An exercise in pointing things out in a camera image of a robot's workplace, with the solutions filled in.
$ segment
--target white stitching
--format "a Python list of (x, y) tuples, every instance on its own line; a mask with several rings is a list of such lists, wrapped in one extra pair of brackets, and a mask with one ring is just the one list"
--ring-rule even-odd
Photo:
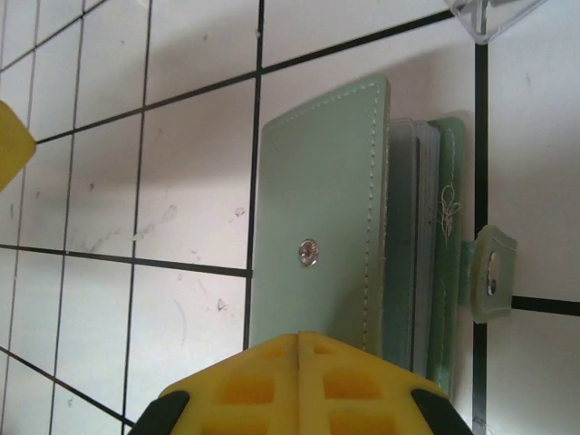
[(358, 91), (364, 91), (367, 88), (373, 88), (373, 87), (377, 88), (377, 92), (375, 94), (374, 106), (373, 106), (373, 110), (372, 110), (371, 170), (369, 173), (369, 207), (367, 209), (367, 228), (366, 228), (367, 239), (366, 239), (366, 248), (365, 248), (365, 253), (364, 253), (364, 303), (363, 303), (363, 308), (362, 308), (362, 349), (363, 350), (366, 350), (366, 334), (367, 334), (366, 328), (367, 328), (367, 323), (368, 323), (367, 322), (367, 314), (369, 311), (369, 307), (368, 307), (368, 305), (369, 305), (369, 262), (371, 261), (371, 220), (372, 220), (372, 200), (374, 198), (372, 190), (374, 188), (373, 179), (374, 179), (374, 158), (375, 158), (375, 146), (376, 146), (376, 130), (375, 130), (375, 128), (376, 128), (376, 124), (377, 124), (377, 116), (378, 116), (377, 106), (379, 104), (379, 95), (381, 93), (381, 88), (378, 87), (375, 82), (366, 83), (366, 84), (359, 86), (358, 88), (341, 93), (341, 94), (336, 95), (333, 98), (330, 98), (328, 100), (313, 104), (312, 106), (308, 107), (307, 109), (304, 109), (303, 111), (300, 111), (293, 116), (290, 116), (284, 120), (281, 120), (281, 121), (277, 122), (276, 124), (265, 126), (265, 130), (273, 130), (273, 129), (278, 128), (284, 124), (287, 124), (290, 121), (294, 121), (294, 120), (300, 118), (301, 116), (306, 115), (309, 111), (313, 111), (315, 109), (320, 109), (322, 106), (327, 105), (329, 102), (341, 100), (343, 97), (347, 97), (349, 95), (354, 95)]

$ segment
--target green leather wallet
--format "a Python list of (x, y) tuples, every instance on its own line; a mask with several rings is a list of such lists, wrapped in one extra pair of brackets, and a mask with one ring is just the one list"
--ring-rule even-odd
[(374, 75), (263, 128), (250, 345), (312, 330), (381, 353), (389, 90)]

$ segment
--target yellow object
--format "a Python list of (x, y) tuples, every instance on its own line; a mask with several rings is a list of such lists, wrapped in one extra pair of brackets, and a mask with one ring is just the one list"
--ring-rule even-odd
[(281, 335), (170, 385), (172, 435), (431, 435), (411, 391), (432, 382), (319, 333)]
[(0, 101), (0, 191), (34, 155), (36, 142), (15, 113)]

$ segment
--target clear plastic object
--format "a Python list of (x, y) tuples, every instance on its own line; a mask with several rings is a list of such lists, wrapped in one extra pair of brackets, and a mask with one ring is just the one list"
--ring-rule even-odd
[(445, 0), (478, 44), (487, 44), (546, 0)]

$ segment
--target mint green card holder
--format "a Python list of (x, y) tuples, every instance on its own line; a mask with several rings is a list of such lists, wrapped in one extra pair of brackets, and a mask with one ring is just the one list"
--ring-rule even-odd
[[(403, 347), (385, 340), (409, 340), (412, 327), (385, 333), (382, 319), (383, 296), (409, 292), (384, 288), (389, 97), (386, 78), (373, 75), (263, 128), (250, 345), (312, 330), (383, 356)], [(426, 374), (451, 392), (459, 304), (476, 322), (509, 313), (517, 244), (492, 226), (461, 240), (465, 128), (455, 118), (430, 125), (440, 165)]]
[(374, 75), (263, 128), (250, 345), (312, 330), (381, 354), (389, 91)]

